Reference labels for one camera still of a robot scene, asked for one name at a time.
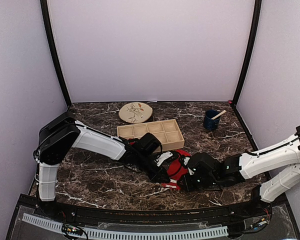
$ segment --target wooden stick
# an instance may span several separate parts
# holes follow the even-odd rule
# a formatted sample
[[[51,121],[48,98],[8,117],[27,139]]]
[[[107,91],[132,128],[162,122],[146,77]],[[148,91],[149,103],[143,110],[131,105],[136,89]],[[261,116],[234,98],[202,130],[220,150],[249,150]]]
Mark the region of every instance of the wooden stick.
[[[211,118],[212,120],[215,120],[216,118],[220,117],[222,114],[225,114],[226,110],[223,110],[222,112],[220,112],[218,115],[215,115],[213,118]]]

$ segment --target white plastic part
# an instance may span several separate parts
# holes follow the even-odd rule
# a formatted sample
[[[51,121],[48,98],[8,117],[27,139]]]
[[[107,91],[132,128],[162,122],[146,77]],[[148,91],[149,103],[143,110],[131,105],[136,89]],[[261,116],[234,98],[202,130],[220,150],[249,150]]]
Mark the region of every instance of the white plastic part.
[[[291,142],[296,138],[297,136],[291,135],[284,141],[253,152],[255,154],[258,154],[270,149],[274,149],[283,144],[290,143],[287,146],[281,147],[264,155],[252,156],[248,153],[243,153],[239,158],[239,165],[241,166],[240,173],[243,178],[250,179],[266,171],[277,169],[290,164],[300,163],[300,150],[298,149],[300,141],[296,140],[294,142]]]
[[[58,234],[62,232],[62,223],[39,216],[23,214],[23,222],[46,229]],[[228,236],[227,226],[218,226],[200,230],[175,231],[175,232],[128,232],[128,231],[109,231],[90,227],[83,227],[90,240],[203,240],[214,239]],[[68,233],[74,238],[86,239],[86,236]]]
[[[263,183],[260,188],[261,200],[273,202],[280,194],[300,182],[300,163],[291,164],[273,179]]]
[[[56,182],[59,164],[39,163],[39,196],[43,202],[53,201],[56,197]]]
[[[75,121],[75,123],[85,126],[80,121]],[[125,145],[114,140],[119,139],[117,137],[104,136],[81,126],[78,126],[78,129],[80,130],[80,135],[73,143],[73,148],[86,149],[113,160],[119,160],[126,152]]]
[[[156,165],[159,167],[165,160],[167,160],[168,158],[170,158],[172,156],[172,152],[167,151],[164,152],[160,155],[160,157],[158,159],[156,159]]]

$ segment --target black frame edge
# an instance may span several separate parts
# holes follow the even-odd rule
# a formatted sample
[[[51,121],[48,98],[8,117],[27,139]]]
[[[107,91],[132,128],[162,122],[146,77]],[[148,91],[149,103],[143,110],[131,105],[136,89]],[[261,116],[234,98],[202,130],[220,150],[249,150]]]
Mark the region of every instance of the black frame edge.
[[[244,87],[245,79],[247,76],[252,52],[253,52],[254,45],[255,45],[256,35],[257,35],[258,23],[259,23],[260,12],[261,12],[261,3],[262,3],[262,0],[255,0],[255,2],[254,2],[254,10],[253,10],[249,39],[248,39],[248,43],[246,46],[246,51],[245,51],[245,56],[244,56],[244,60],[243,60],[243,64],[242,64],[240,77],[239,77],[238,84],[236,86],[235,93],[234,93],[233,100],[232,100],[234,105],[238,104],[240,94]]]
[[[48,2],[47,2],[47,0],[40,0],[40,3],[41,3],[41,11],[42,11],[42,18],[43,18],[46,38],[48,40],[55,73],[58,78],[65,103],[66,103],[67,107],[69,108],[72,105],[72,102],[71,102],[70,95],[69,95],[69,92],[67,89],[64,75],[61,70],[61,65],[60,65],[60,61],[59,61],[59,57],[58,57],[58,53],[57,53],[57,49],[56,49],[55,39],[54,39],[54,35],[52,32]]]

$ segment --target robotic arm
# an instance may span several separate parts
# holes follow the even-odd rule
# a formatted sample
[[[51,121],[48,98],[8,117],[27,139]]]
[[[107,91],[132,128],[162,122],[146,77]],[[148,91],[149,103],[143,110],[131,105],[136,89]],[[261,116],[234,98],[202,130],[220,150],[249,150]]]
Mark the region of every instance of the robotic arm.
[[[58,167],[70,148],[89,150],[122,163],[138,165],[155,182],[169,183],[166,170],[152,153],[161,147],[150,133],[127,141],[92,129],[65,112],[39,132],[39,146],[33,157],[39,164],[38,194],[42,202],[54,201]]]
[[[177,184],[186,191],[213,185],[229,187],[258,174],[287,166],[277,176],[252,191],[252,201],[270,203],[280,194],[300,182],[300,126],[286,140],[255,152],[245,152],[219,162],[208,153],[178,158],[185,174]],[[170,177],[162,163],[175,158],[171,152],[155,157],[162,147],[151,133],[141,139],[125,140],[92,129],[65,112],[39,132],[39,146],[33,156],[39,164],[38,195],[41,201],[55,200],[59,164],[69,149],[81,148],[107,156],[122,163],[139,166],[150,180],[169,183]]]

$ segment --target wooden tray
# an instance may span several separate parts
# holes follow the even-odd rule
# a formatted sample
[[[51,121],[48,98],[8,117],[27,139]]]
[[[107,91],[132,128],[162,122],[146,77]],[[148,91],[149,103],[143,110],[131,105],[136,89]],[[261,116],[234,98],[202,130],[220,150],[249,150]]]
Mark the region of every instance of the wooden tray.
[[[152,133],[162,143],[163,151],[182,149],[185,145],[184,137],[175,119],[117,126],[116,130],[118,137],[127,140],[140,139],[146,133]]]

